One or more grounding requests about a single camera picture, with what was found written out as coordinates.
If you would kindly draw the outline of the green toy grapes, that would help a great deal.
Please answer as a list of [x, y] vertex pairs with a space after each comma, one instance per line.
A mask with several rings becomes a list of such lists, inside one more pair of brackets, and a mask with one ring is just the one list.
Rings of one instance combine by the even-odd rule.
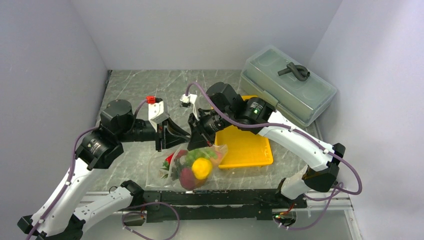
[[194, 149], [187, 152], [184, 164], [187, 166], [192, 166], [194, 161], [199, 158], [205, 158], [212, 162], [218, 159], [218, 154], [212, 148]]

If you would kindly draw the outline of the toy peach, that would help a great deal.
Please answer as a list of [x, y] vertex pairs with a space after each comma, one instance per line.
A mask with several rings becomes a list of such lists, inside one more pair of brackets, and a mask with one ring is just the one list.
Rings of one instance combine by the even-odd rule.
[[186, 149], [181, 149], [178, 150], [174, 153], [174, 160], [177, 161], [179, 160], [181, 157], [186, 156], [188, 153], [188, 151]]

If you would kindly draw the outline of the yellow toy lemon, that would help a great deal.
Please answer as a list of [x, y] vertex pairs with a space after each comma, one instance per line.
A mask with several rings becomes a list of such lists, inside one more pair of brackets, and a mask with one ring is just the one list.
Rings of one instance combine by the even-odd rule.
[[214, 166], [209, 159], [200, 157], [193, 162], [191, 170], [196, 179], [205, 180], [211, 174], [213, 167]]

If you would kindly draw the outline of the orange toy pineapple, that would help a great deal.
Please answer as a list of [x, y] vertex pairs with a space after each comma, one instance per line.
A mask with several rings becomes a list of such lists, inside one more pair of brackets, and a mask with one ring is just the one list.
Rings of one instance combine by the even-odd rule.
[[159, 172], [159, 177], [162, 179], [170, 178], [171, 181], [175, 181], [180, 177], [181, 170], [183, 169], [183, 165], [177, 161], [164, 161], [162, 163], [161, 171]]

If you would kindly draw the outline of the clear zip top bag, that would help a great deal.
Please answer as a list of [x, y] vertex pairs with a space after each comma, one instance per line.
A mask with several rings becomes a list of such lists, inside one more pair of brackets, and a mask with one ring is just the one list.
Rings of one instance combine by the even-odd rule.
[[[210, 175], [208, 176], [207, 179], [204, 180], [195, 180], [195, 189], [199, 189], [201, 188], [203, 185], [205, 185], [209, 179], [212, 178], [212, 176], [218, 171], [219, 165], [221, 164], [221, 161], [223, 160], [223, 158], [225, 157], [227, 151], [228, 151], [228, 147], [226, 145], [213, 145], [213, 146], [209, 146], [209, 147], [204, 147], [204, 148], [210, 148], [215, 150], [215, 152], [218, 154], [218, 159], [215, 161], [211, 161], [212, 165], [213, 165], [213, 169], [212, 172], [210, 173]], [[161, 171], [162, 168], [162, 164], [164, 162], [164, 160], [171, 154], [175, 154], [176, 151], [179, 150], [187, 150], [188, 152], [191, 150], [188, 150], [188, 144], [187, 143], [183, 143], [177, 147], [173, 147], [171, 149], [166, 149], [166, 150], [162, 150], [161, 152], [157, 152], [155, 153], [149, 160], [148, 162], [148, 168], [147, 168], [147, 173], [146, 173], [146, 186], [147, 187], [151, 187], [151, 188], [164, 188], [164, 189], [168, 189], [171, 191], [175, 191], [175, 192], [183, 192], [183, 191], [191, 191], [191, 190], [186, 190], [184, 189], [179, 181], [179, 178], [171, 181], [170, 178], [168, 179], [162, 179], [161, 177], [159, 177], [159, 172]], [[178, 159], [177, 161], [179, 161], [182, 164], [182, 168], [190, 168], [192, 169], [192, 166], [189, 165], [185, 165], [185, 158], [186, 156], [181, 157], [180, 159]]]

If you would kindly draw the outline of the purple toy sweet potato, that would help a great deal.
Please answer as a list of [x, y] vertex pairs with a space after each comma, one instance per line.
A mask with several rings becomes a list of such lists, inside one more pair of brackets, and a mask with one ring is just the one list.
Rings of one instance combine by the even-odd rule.
[[196, 188], [195, 175], [188, 167], [185, 167], [180, 171], [179, 182], [185, 190], [191, 191]]

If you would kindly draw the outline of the yellow plastic tray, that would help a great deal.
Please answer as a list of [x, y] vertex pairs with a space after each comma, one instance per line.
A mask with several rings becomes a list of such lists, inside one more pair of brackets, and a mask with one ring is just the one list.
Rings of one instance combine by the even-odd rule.
[[274, 157], [268, 138], [229, 126], [215, 134], [216, 145], [226, 145], [220, 169], [264, 167], [273, 164]]

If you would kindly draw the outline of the red toy chili pepper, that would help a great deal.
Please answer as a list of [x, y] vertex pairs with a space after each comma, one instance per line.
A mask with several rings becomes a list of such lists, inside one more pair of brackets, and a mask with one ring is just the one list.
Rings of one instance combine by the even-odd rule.
[[165, 167], [165, 168], [169, 168], [169, 166], [170, 166], [170, 164], [171, 164], [171, 162], [172, 162], [172, 159], [173, 159], [173, 157], [174, 157], [174, 153], [172, 153], [172, 154], [170, 154], [165, 160], [164, 160], [164, 162], [163, 162], [163, 166]]

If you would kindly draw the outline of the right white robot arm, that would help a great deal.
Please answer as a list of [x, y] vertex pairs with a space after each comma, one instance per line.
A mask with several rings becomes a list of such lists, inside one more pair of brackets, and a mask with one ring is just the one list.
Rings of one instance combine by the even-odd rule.
[[243, 99], [227, 83], [217, 82], [201, 93], [210, 109], [193, 108], [188, 118], [188, 149], [210, 147], [215, 134], [230, 126], [265, 137], [300, 157], [306, 166], [284, 178], [275, 194], [276, 203], [289, 207], [304, 193], [315, 190], [326, 193], [336, 183], [345, 147], [320, 141], [285, 118], [260, 97]]

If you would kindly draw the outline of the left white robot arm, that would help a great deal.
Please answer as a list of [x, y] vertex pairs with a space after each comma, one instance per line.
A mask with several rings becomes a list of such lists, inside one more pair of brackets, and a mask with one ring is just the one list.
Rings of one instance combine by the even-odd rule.
[[132, 180], [90, 204], [80, 206], [93, 182], [124, 153], [123, 143], [154, 142], [157, 151], [189, 141], [189, 134], [168, 115], [161, 98], [148, 96], [148, 120], [137, 117], [129, 101], [116, 99], [100, 113], [97, 127], [80, 134], [69, 169], [48, 200], [34, 214], [22, 216], [17, 226], [38, 240], [79, 240], [84, 232], [113, 212], [139, 209], [144, 190]]

